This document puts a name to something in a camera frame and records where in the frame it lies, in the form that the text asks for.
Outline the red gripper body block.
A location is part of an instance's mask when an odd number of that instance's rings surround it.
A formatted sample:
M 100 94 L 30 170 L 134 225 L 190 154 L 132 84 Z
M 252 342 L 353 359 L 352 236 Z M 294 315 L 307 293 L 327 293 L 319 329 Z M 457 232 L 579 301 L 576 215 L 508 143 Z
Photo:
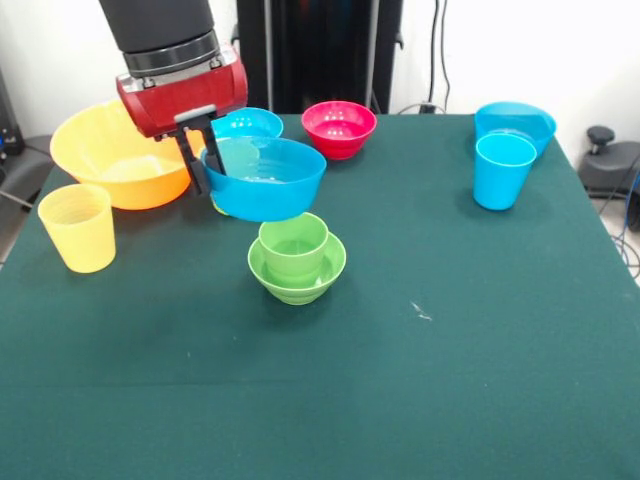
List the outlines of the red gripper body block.
M 248 102 L 246 71 L 231 45 L 186 70 L 144 79 L 123 74 L 116 85 L 131 120 L 147 138 L 170 135 L 194 117 L 225 116 Z

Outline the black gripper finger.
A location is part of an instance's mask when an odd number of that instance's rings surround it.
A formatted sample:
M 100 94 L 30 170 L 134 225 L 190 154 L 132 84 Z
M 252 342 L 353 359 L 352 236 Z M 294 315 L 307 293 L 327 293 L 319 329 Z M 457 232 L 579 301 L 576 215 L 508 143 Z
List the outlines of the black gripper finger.
M 217 145 L 215 132 L 212 126 L 212 121 L 207 119 L 204 121 L 204 127 L 201 130 L 203 140 L 206 146 L 205 164 L 211 170 L 218 172 L 219 174 L 225 174 L 225 167 L 221 159 L 219 148 Z
M 192 191 L 196 196 L 208 196 L 209 182 L 204 171 L 204 166 L 193 154 L 186 131 L 180 129 L 176 133 L 175 138 L 191 180 Z

